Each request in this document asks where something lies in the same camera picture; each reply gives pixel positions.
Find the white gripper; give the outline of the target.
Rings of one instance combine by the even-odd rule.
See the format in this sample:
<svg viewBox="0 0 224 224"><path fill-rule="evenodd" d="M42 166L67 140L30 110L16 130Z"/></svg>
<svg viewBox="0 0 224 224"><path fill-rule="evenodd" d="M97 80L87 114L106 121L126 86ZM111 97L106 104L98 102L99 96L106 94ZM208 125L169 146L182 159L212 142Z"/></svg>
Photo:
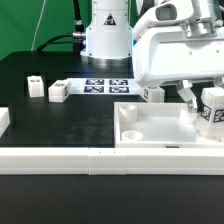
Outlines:
<svg viewBox="0 0 224 224"><path fill-rule="evenodd" d="M215 31L214 36L187 38L181 26L148 28L138 22L133 29L136 44L132 53L136 82L144 87L178 81L177 93L188 111L196 113L197 98L189 80L216 77L214 86L224 89L224 27Z"/></svg>

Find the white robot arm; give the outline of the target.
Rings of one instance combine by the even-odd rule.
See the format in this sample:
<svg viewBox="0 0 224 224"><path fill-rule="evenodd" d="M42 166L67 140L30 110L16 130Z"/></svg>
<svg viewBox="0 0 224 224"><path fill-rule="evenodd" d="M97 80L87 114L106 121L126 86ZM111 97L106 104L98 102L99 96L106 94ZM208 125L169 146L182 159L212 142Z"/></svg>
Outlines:
<svg viewBox="0 0 224 224"><path fill-rule="evenodd" d="M81 59L98 65L131 61L141 87L174 85L190 111L194 83L224 88L224 24L218 0L92 0Z"/></svg>

